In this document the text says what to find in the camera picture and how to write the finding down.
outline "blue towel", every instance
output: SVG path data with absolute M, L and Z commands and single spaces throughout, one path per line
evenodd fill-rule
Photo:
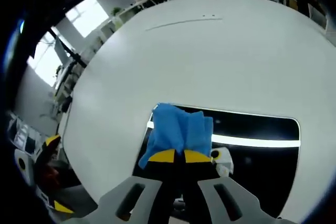
M 142 169 L 155 153 L 169 149 L 179 154 L 191 150 L 210 156 L 213 120 L 202 111 L 187 113 L 173 105 L 159 103 L 153 110 L 153 121 L 146 152 L 139 160 Z

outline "blue cloth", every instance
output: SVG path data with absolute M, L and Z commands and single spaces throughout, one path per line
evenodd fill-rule
M 213 119 L 205 117 L 202 111 L 187 113 L 173 105 L 159 103 L 153 110 L 153 121 L 146 152 L 139 160 L 142 169 L 155 153 L 169 149 L 179 154 L 191 150 L 210 156 Z

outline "white tabletop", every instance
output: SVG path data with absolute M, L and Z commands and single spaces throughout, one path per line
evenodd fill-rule
M 98 201 L 131 175 L 158 102 L 295 118 L 299 164 L 281 215 L 302 221 L 334 173 L 335 53 L 317 24 L 272 1 L 151 7 L 113 34 L 83 72 L 66 153 Z

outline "window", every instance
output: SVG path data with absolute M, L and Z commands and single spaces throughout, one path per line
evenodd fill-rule
M 68 11 L 66 16 L 83 37 L 109 17 L 97 0 L 84 0 Z
M 52 30 L 67 47 L 72 48 L 55 27 L 52 27 Z M 36 45 L 34 58 L 29 57 L 27 61 L 37 75 L 50 86 L 55 84 L 56 70 L 61 65 L 61 61 L 54 50 L 54 45 L 55 39 L 50 33 L 46 33 Z

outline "white table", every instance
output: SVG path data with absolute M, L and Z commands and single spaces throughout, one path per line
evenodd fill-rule
M 336 49 L 319 31 L 267 0 L 175 0 L 138 13 L 75 86 L 64 147 L 88 193 L 98 202 L 131 175 L 158 102 L 285 116 L 300 124 L 301 149 L 281 215 L 302 221 L 336 162 Z

